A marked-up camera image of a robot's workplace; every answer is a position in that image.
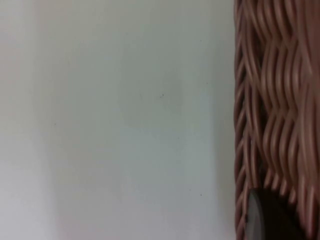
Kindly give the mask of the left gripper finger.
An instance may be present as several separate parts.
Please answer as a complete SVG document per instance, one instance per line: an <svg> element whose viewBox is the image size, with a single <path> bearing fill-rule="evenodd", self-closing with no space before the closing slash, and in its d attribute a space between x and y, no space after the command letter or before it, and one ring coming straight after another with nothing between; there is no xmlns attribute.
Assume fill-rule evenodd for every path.
<svg viewBox="0 0 320 240"><path fill-rule="evenodd" d="M266 189L250 190L245 236L248 240L305 240L298 222L296 201L286 201Z"/></svg>

